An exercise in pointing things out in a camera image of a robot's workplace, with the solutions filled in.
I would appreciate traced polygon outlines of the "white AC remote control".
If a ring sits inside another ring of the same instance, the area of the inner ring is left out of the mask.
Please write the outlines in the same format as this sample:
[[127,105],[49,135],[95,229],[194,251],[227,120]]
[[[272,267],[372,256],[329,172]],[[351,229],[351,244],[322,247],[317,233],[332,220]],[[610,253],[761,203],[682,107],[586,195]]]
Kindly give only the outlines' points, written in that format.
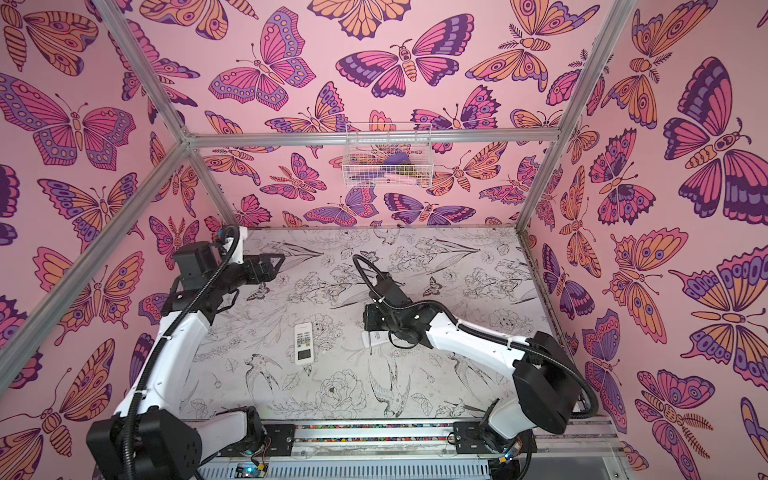
[[361,341],[363,348],[368,351],[369,354],[372,354],[374,347],[389,342],[389,336],[385,331],[363,331],[361,333]]

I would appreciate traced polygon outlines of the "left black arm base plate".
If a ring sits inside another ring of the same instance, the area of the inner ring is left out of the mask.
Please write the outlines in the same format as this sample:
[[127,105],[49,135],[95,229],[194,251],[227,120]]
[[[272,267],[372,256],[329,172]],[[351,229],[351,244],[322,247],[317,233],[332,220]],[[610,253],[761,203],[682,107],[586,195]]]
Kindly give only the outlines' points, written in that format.
[[267,424],[255,436],[246,436],[222,450],[229,457],[289,457],[295,444],[294,424]]

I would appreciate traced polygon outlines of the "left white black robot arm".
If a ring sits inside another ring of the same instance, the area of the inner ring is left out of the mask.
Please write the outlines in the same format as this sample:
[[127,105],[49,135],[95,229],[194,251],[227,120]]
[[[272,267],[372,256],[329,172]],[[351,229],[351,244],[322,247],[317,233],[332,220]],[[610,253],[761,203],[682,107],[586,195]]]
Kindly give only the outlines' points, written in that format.
[[246,255],[244,227],[223,227],[216,241],[195,242],[172,259],[180,274],[161,310],[160,332],[148,357],[107,420],[92,424],[86,444],[106,479],[193,479],[200,467],[238,446],[256,451],[266,429],[254,407],[238,407],[208,420],[184,420],[182,388],[215,317],[227,311],[244,285],[276,279],[280,253]]

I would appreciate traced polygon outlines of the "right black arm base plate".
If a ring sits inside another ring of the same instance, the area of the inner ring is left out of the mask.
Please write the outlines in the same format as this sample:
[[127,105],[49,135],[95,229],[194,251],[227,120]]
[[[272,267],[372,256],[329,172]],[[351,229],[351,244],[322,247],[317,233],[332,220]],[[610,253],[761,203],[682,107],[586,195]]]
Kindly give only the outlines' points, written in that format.
[[513,439],[504,439],[480,421],[456,421],[452,425],[451,442],[458,454],[498,454],[514,458],[538,452],[536,440],[528,439],[528,433],[531,430]]

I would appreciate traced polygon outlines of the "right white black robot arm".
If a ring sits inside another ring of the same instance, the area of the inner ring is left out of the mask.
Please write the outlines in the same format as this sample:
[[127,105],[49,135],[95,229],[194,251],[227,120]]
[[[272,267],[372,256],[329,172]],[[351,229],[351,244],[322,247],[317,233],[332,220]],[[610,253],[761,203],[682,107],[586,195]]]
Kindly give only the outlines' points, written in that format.
[[513,456],[534,429],[563,434],[570,421],[597,415],[594,389],[551,335],[512,336],[456,317],[437,300],[411,300],[392,276],[360,254],[353,265],[369,290],[363,322],[399,349],[424,347],[458,354],[512,381],[512,398],[497,399],[480,420],[476,438]]

